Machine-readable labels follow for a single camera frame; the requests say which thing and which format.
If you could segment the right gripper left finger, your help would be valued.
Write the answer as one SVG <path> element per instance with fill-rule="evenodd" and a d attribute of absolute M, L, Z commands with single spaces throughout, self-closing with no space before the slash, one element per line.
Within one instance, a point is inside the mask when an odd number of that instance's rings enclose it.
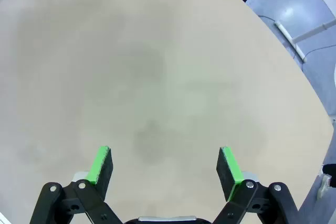
<path fill-rule="evenodd" d="M 86 214 L 91 223 L 121 223 L 104 201 L 113 171 L 111 148 L 98 149 L 90 171 L 66 187 L 57 182 L 43 185 L 30 223 L 71 223 Z"/>

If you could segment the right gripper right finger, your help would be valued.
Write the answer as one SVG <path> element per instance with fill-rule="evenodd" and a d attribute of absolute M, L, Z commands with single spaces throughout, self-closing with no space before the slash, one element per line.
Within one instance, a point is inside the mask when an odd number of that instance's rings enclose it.
<path fill-rule="evenodd" d="M 261 223 L 303 223 L 287 185 L 266 187 L 245 178 L 230 147 L 219 149 L 216 171 L 226 205 L 213 223 L 241 223 L 248 212 L 257 214 Z"/>

